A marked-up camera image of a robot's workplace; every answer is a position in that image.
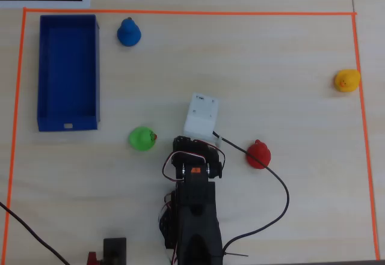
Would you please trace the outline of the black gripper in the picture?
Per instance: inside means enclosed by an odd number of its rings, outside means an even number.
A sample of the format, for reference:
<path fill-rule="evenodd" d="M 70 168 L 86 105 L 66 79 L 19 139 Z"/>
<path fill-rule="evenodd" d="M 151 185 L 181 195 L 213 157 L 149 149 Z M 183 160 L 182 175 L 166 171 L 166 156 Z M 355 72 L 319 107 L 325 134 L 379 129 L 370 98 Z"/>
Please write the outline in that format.
<path fill-rule="evenodd" d="M 187 166 L 198 165 L 206 166 L 209 178 L 222 178 L 225 154 L 208 142 L 178 136 L 173 140 L 171 164 L 175 167 L 176 178 L 184 178 Z"/>

